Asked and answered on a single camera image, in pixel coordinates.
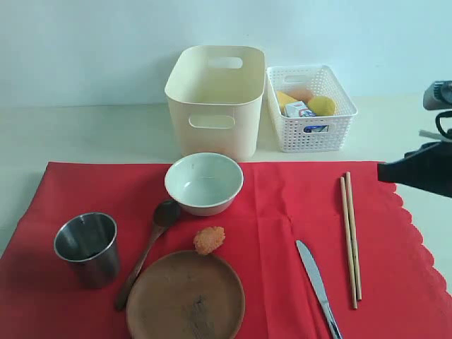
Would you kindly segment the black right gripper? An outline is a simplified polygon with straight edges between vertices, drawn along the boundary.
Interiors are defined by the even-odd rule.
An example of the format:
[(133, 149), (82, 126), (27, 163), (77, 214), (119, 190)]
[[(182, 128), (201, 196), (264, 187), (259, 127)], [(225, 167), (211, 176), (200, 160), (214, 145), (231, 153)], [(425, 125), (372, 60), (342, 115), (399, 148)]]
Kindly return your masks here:
[(421, 147), (404, 154), (395, 162), (381, 162), (377, 168), (380, 182), (404, 184), (423, 191), (433, 191), (442, 196), (451, 197), (451, 143), (435, 143), (430, 147)]

